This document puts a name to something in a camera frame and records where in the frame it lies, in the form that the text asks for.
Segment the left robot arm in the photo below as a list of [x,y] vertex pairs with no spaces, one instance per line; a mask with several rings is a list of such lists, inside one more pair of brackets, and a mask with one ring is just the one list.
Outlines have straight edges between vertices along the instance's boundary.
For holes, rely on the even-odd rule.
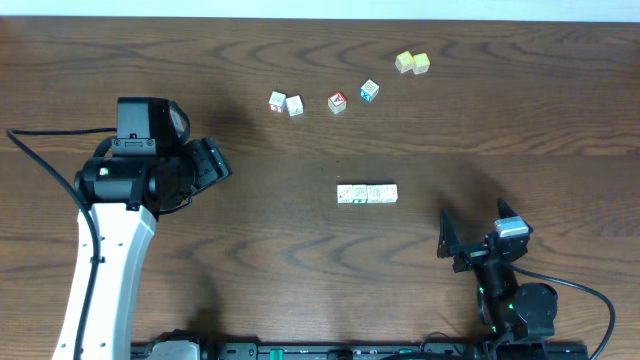
[[78,253],[55,358],[130,358],[141,270],[159,218],[231,173],[213,138],[191,139],[176,102],[119,98],[115,136],[75,176]]

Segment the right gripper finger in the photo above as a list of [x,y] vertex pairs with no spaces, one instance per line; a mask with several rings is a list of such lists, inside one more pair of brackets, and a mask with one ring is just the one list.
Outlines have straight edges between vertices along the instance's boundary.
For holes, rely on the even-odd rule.
[[503,198],[497,199],[497,209],[500,219],[518,217],[518,214],[508,205]]
[[458,253],[459,239],[455,233],[453,224],[445,208],[440,210],[440,233],[438,240],[437,257],[449,258]]

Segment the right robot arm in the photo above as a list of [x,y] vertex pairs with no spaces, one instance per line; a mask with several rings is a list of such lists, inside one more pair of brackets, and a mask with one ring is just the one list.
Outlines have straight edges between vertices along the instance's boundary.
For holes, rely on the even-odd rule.
[[499,219],[481,243],[463,244],[447,211],[440,211],[437,256],[452,258],[456,273],[472,271],[478,282],[481,321],[494,335],[483,340],[485,359],[549,359],[546,339],[555,334],[558,295],[544,283],[520,284],[513,262],[527,253],[533,228],[503,199]]

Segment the white block with figure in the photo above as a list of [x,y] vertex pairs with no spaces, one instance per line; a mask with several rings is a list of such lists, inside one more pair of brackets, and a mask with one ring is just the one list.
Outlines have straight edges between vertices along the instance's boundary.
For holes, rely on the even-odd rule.
[[368,203],[382,203],[384,201],[383,185],[367,185],[366,190]]

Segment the green sided white block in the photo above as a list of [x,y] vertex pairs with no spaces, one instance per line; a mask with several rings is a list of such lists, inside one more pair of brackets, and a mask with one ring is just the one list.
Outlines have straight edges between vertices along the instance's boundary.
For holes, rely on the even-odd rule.
[[382,186],[383,200],[387,203],[395,203],[398,200],[398,188],[396,184]]

